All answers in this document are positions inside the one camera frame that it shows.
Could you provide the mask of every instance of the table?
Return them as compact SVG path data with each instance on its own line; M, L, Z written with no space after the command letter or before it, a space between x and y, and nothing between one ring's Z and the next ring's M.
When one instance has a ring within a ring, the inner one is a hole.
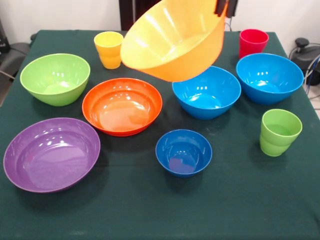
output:
M101 153L92 171L74 187L53 194L20 190L0 170L0 239L32 240L236 240L320 238L320 122L304 90L273 106L252 103L244 94L228 112L197 120L179 106L171 84L121 66L103 68L93 43L98 31L41 30L21 69L47 54L71 53L91 66L81 97L53 107L23 89L19 75L0 108L0 153L24 128L38 121L84 120L84 95L118 77L147 81L160 91L163 109L142 133L112 137L99 133ZM275 33L265 52L285 56ZM215 66L233 74L238 32L226 32ZM297 114L303 130L280 157L259 148L261 117L271 108ZM155 145L166 132L190 129L211 143L211 164L192 178L171 176L160 166Z

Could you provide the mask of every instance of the orange bowl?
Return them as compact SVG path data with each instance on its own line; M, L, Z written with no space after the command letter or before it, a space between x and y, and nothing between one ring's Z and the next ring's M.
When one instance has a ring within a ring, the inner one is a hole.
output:
M130 28L121 46L129 68L168 82L203 73L220 55L225 16L214 14L217 0L162 0Z
M85 119L100 131L127 137L145 130L160 114L163 101L150 83L115 78L93 87L84 97Z

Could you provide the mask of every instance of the bowl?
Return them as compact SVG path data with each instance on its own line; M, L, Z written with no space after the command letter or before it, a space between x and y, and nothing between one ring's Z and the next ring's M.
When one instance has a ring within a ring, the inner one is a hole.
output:
M92 88L84 97L85 119L100 131L127 137L145 130L162 109L162 98L150 83L115 78Z
M230 109L241 94L239 81L230 72L211 66L202 74L172 84L181 107L196 119L209 120Z
M159 163L180 178L192 177L205 169L212 153L211 145L204 136L186 129L167 132L155 146Z
M84 178L99 152L98 134L89 124L51 118L27 127L10 142L4 153L4 172L20 189L58 192Z
M57 53L30 62L21 72L22 86L38 100L52 105L73 103L84 91L90 66L82 57Z
M244 93L262 105L281 102L304 82L304 74L294 62L269 53L243 57L236 65L236 72Z
M218 58L224 42L227 4L220 17L214 14L216 5L217 0L160 1L125 35L123 64L168 82L203 73Z

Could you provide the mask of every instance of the red cup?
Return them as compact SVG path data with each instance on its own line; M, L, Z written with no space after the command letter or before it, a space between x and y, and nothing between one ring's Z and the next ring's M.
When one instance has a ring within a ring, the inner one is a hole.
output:
M246 29L240 32L239 58L249 54L262 53L269 40L269 35L258 29Z

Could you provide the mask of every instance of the small blue bowl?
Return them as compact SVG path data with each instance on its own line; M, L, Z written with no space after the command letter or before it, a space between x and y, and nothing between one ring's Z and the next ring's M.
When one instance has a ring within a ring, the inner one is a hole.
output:
M294 62L269 53L243 57L236 65L236 73L248 98L262 105L288 98L304 82L304 74Z
M201 120L214 119L225 113L241 94L237 78L216 66L190 80L174 82L172 89L181 107Z
M212 148L201 134L185 129L167 132L155 146L159 163L180 178L191 177L205 169L212 158Z

